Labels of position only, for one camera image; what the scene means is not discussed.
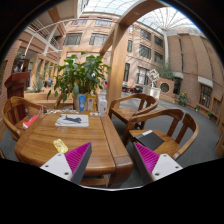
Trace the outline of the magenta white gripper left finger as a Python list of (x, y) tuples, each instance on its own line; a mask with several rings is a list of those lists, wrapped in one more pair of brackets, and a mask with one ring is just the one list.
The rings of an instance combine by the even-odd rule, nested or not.
[(41, 169), (79, 185), (84, 176), (91, 153), (92, 144), (88, 142), (66, 154), (55, 154), (41, 166)]

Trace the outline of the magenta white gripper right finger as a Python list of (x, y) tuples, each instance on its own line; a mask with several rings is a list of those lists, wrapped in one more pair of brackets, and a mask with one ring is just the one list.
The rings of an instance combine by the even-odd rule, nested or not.
[(182, 169), (168, 154), (134, 143), (133, 153), (143, 182), (154, 182)]

